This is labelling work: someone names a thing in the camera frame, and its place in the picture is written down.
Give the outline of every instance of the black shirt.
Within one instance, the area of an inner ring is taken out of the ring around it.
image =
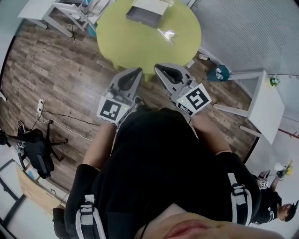
[[[261,190],[262,199],[260,207],[254,217],[258,224],[267,223],[277,218],[277,204],[281,206],[282,199],[277,192],[267,188]]]
[[[227,168],[256,202],[259,189],[239,157],[213,155],[180,113],[165,109],[129,115],[104,168],[78,167],[66,206],[67,231],[77,238],[76,212],[86,194],[95,195],[107,238],[118,238],[118,232],[121,238],[133,238],[172,203],[213,220],[231,221]]]

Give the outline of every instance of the office chair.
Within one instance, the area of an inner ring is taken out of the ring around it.
[[[22,167],[25,168],[23,161],[28,157],[32,167],[37,170],[41,178],[50,177],[50,172],[54,171],[51,154],[53,154],[59,161],[63,160],[63,158],[58,157],[52,146],[66,144],[68,141],[68,139],[61,142],[54,142],[53,139],[50,140],[50,124],[52,123],[53,121],[49,120],[46,138],[43,137],[43,133],[39,129],[27,131],[24,134],[19,132],[18,136],[7,135],[3,131],[0,131],[0,145],[7,144],[7,141],[16,143],[25,142],[25,147],[23,149],[24,154],[21,155],[21,153],[19,153]]]

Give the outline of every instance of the strap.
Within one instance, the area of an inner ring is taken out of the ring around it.
[[[96,238],[106,239],[99,211],[94,206],[94,195],[85,195],[85,202],[76,214],[76,231],[79,239],[90,239],[89,237],[95,235],[94,233],[98,234]]]
[[[232,186],[232,193],[230,194],[232,202],[232,222],[238,222],[238,214],[241,214],[241,207],[245,204],[247,206],[247,220],[246,225],[249,225],[252,216],[252,199],[249,190],[245,186],[238,184],[234,173],[228,173],[230,185]]]

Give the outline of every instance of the power outlet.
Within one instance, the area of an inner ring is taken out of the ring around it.
[[[38,113],[42,113],[43,112],[43,110],[44,110],[43,104],[44,104],[43,99],[39,99],[38,105],[37,105],[37,110],[36,110]]]

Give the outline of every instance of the green round table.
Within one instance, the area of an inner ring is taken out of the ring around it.
[[[126,18],[132,2],[116,0],[98,20],[101,54],[112,61],[116,69],[141,67],[146,82],[155,74],[156,63],[187,65],[201,43],[200,25],[194,13],[180,0],[166,9],[157,28],[175,33],[172,46],[157,29]]]

